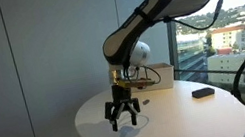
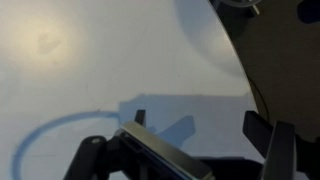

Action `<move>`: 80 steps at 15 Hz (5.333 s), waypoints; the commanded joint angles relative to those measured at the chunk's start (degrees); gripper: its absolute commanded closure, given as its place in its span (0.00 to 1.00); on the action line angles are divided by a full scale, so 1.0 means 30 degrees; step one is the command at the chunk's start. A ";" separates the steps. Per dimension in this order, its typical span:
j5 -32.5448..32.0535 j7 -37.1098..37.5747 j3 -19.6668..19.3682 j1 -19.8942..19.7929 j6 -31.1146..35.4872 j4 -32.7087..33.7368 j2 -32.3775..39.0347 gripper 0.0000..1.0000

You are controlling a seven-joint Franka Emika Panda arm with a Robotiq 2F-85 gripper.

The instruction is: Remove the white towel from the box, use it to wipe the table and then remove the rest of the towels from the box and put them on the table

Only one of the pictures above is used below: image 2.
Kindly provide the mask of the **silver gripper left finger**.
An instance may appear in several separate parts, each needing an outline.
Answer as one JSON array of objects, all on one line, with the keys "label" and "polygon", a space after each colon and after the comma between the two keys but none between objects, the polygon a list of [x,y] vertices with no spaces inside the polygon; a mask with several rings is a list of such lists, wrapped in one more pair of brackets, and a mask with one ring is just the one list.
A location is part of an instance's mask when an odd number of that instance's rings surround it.
[{"label": "silver gripper left finger", "polygon": [[145,111],[138,110],[136,119],[121,126],[125,137],[132,141],[135,151],[166,168],[173,176],[184,180],[214,180],[212,170],[205,165],[150,133],[144,127]]}]

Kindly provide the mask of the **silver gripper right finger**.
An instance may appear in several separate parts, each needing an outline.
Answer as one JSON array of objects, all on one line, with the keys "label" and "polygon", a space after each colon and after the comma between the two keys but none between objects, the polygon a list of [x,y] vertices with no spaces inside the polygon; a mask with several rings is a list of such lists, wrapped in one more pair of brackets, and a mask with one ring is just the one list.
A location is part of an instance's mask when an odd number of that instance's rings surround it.
[{"label": "silver gripper right finger", "polygon": [[285,122],[268,124],[254,111],[245,113],[244,135],[265,159],[261,180],[293,180],[296,171],[295,128]]}]

